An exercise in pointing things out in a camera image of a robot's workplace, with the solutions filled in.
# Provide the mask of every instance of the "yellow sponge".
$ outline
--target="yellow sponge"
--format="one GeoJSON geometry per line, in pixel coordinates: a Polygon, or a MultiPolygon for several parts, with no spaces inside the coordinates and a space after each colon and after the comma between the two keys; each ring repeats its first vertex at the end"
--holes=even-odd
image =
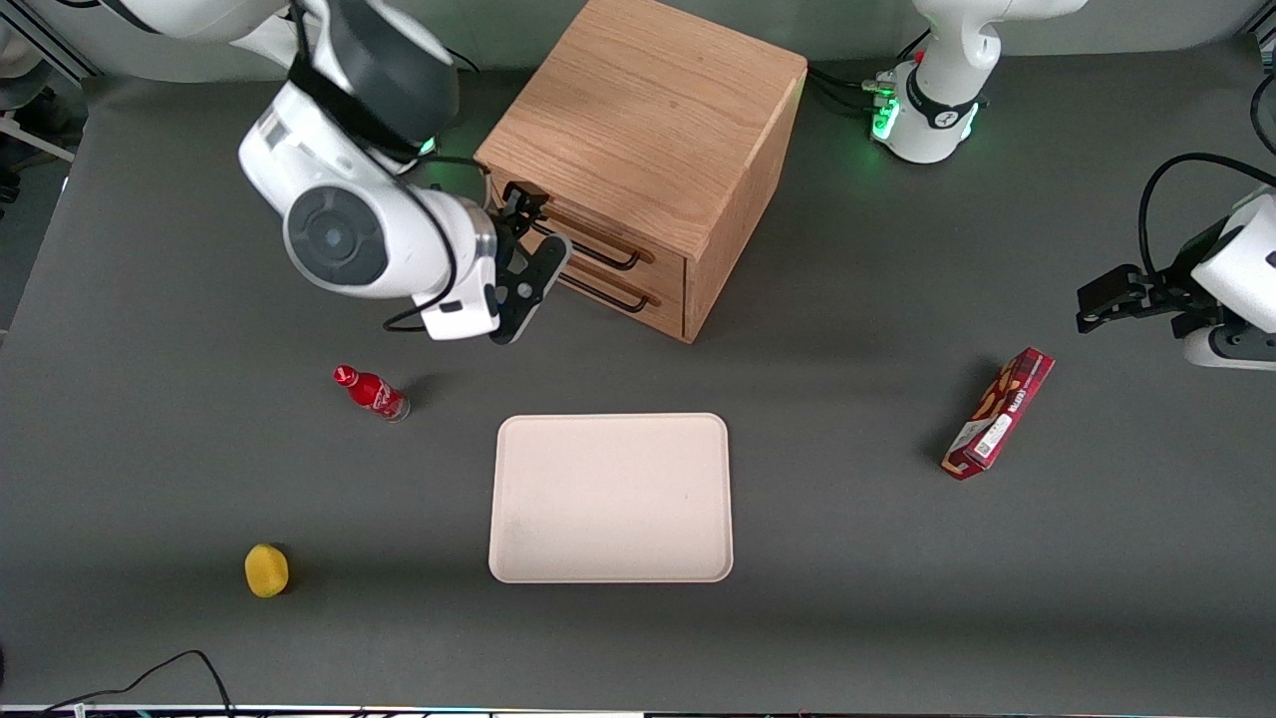
{"type": "Polygon", "coordinates": [[[268,543],[259,543],[244,560],[248,588],[258,598],[271,598],[288,585],[288,560],[283,552],[268,543]]]}

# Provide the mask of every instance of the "red bottle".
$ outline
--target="red bottle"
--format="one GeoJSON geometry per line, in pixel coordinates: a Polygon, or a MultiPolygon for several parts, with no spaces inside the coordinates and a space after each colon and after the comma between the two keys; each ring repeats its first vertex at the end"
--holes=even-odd
{"type": "Polygon", "coordinates": [[[332,374],[337,384],[346,388],[355,404],[389,423],[402,422],[412,411],[403,393],[382,381],[376,375],[359,374],[342,365],[332,374]]]}

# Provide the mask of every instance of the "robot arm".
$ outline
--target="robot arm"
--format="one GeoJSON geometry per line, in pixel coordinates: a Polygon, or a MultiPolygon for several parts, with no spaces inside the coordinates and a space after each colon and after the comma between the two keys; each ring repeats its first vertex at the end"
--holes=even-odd
{"type": "Polygon", "coordinates": [[[919,61],[905,59],[865,88],[884,93],[872,138],[910,162],[939,162],[970,135],[979,92],[1002,57],[993,23],[1079,10],[1086,0],[914,0],[930,22],[919,61]]]}
{"type": "Polygon", "coordinates": [[[288,66],[288,82],[240,144],[244,173],[283,218],[288,258],[347,296],[411,297],[433,338],[518,337],[570,254],[563,237],[518,238],[547,200],[507,190],[489,213],[406,184],[457,111],[447,48],[382,0],[103,0],[144,32],[230,42],[288,66]],[[281,13],[290,10],[291,19],[281,13]],[[524,267],[510,264],[521,258],[524,267]]]}
{"type": "MultiPolygon", "coordinates": [[[[1159,172],[1178,161],[1182,156],[1159,172]]],[[[1077,289],[1077,329],[1090,333],[1115,319],[1176,312],[1170,325],[1188,362],[1276,371],[1273,191],[1265,186],[1240,200],[1189,240],[1168,268],[1146,273],[1122,264],[1077,289]]]]}

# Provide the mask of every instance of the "drawer handle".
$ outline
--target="drawer handle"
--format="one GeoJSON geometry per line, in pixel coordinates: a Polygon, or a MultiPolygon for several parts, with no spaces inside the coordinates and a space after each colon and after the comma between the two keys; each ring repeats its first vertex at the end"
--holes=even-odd
{"type": "Polygon", "coordinates": [[[648,301],[647,295],[643,295],[643,297],[639,298],[637,304],[625,304],[624,301],[616,298],[615,296],[611,296],[610,293],[602,291],[601,288],[592,287],[575,277],[569,277],[568,274],[559,274],[559,278],[579,288],[581,291],[588,293],[590,296],[595,296],[597,298],[606,301],[607,304],[611,304],[612,306],[620,309],[621,311],[637,314],[638,311],[642,311],[643,307],[647,306],[648,301]]]}
{"type": "MultiPolygon", "coordinates": [[[[532,227],[535,227],[536,231],[544,233],[545,236],[549,236],[549,235],[554,233],[554,230],[546,227],[545,224],[536,223],[536,224],[532,224],[532,227]]],[[[612,269],[615,269],[618,272],[628,272],[629,269],[634,268],[634,265],[638,264],[638,259],[642,258],[642,255],[641,255],[639,251],[634,251],[633,254],[629,255],[628,259],[625,259],[624,261],[621,261],[619,259],[612,259],[611,256],[607,256],[602,251],[598,251],[597,249],[593,249],[591,246],[586,246],[586,245],[583,245],[583,244],[581,244],[581,242],[578,242],[575,240],[572,240],[572,250],[573,251],[579,251],[581,254],[584,254],[590,259],[593,259],[595,261],[598,261],[600,264],[605,264],[607,267],[611,267],[612,269]]]]}

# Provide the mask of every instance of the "gray table surface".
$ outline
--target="gray table surface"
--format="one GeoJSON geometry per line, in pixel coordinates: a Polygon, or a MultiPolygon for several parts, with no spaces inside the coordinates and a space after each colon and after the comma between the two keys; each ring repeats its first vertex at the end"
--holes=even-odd
{"type": "MultiPolygon", "coordinates": [[[[467,77],[444,149],[524,78],[467,77]]],[[[1276,714],[1276,377],[1188,366],[1165,319],[1072,318],[1136,258],[1160,161],[1272,165],[1259,78],[1252,42],[1007,59],[930,167],[809,93],[695,344],[555,291],[510,347],[383,333],[402,301],[292,269],[235,156],[273,85],[98,83],[0,352],[4,703],[202,648],[244,704],[1276,714]],[[1027,344],[1054,375],[995,469],[952,481],[937,458],[1027,344]],[[351,407],[343,362],[407,386],[411,421],[351,407]],[[730,578],[496,583],[496,429],[612,412],[726,420],[730,578]],[[288,547],[291,596],[244,587],[258,542],[288,547]]],[[[1252,187],[1175,172],[1165,259],[1252,187]]],[[[214,696],[193,663],[130,700],[214,696]]]]}

